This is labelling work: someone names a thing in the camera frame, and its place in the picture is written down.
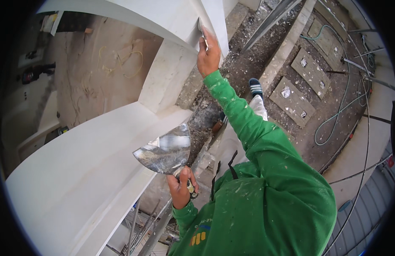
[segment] right hand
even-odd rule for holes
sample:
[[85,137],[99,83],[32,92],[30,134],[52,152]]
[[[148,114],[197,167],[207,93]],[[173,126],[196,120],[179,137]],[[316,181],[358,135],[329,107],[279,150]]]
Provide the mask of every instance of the right hand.
[[170,194],[172,195],[173,207],[175,209],[182,209],[190,201],[190,192],[188,190],[188,179],[195,187],[195,192],[199,192],[199,185],[196,182],[195,176],[190,167],[185,166],[180,172],[179,180],[173,175],[167,175]]
[[211,34],[204,26],[201,27],[204,37],[207,40],[208,49],[204,38],[199,39],[199,54],[197,55],[197,69],[201,76],[205,78],[209,74],[219,69],[220,53],[219,44],[216,37]]

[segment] paint-stained sleeve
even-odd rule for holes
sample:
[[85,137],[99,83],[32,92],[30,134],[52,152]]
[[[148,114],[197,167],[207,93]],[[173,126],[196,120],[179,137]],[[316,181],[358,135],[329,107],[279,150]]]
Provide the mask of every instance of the paint-stained sleeve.
[[198,211],[192,201],[189,201],[182,209],[175,209],[173,206],[172,209],[173,217],[179,226],[179,239],[181,240],[195,220]]
[[[275,235],[270,237],[276,248],[283,242],[295,247],[295,254],[320,255],[337,212],[327,181],[303,162],[276,124],[264,121],[236,95],[219,71],[208,75],[204,84],[223,108],[259,177],[265,179],[265,222],[272,223],[270,234]],[[301,243],[304,231],[312,243]]]

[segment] corrugated metal sheet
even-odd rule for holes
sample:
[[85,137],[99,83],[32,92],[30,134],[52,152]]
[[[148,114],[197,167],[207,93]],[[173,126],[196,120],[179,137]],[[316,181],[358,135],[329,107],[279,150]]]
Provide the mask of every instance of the corrugated metal sheet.
[[[382,159],[391,152],[391,142],[389,142]],[[395,165],[389,168],[385,161],[384,164],[377,166],[369,180],[361,189],[354,211],[340,237],[337,239],[337,242],[328,252],[328,255],[358,256],[365,250],[367,244],[380,225],[381,218],[389,205],[394,191],[394,185]],[[351,202],[344,211],[337,214],[337,222],[331,238],[328,241],[328,245],[330,245],[337,236],[353,203],[354,201]]]

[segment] foot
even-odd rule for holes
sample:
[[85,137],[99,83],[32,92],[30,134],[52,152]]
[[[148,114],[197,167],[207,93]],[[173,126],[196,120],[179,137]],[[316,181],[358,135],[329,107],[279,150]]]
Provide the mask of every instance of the foot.
[[249,79],[249,87],[251,95],[253,95],[253,97],[256,95],[260,95],[261,97],[263,97],[263,90],[261,89],[261,84],[256,78]]
[[220,120],[221,120],[225,125],[227,125],[227,123],[229,122],[229,119],[227,118],[227,116],[224,114],[223,111],[220,113]]

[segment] white pants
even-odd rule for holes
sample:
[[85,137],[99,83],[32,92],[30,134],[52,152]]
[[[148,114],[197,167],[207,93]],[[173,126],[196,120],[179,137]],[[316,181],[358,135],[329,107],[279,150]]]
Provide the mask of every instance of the white pants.
[[[263,99],[260,95],[254,96],[249,104],[249,107],[253,109],[256,115],[261,116],[263,120],[267,121],[267,111],[264,108]],[[214,175],[216,175],[219,161],[220,170],[219,173],[216,175],[215,181],[223,176],[223,174],[229,169],[228,163],[230,162],[236,150],[237,155],[233,160],[232,166],[235,166],[238,163],[244,163],[249,161],[246,157],[246,152],[243,149],[241,141],[237,138],[237,134],[234,132],[232,126],[230,124],[227,124],[219,145],[219,149],[217,150],[214,166],[215,168],[213,170]]]

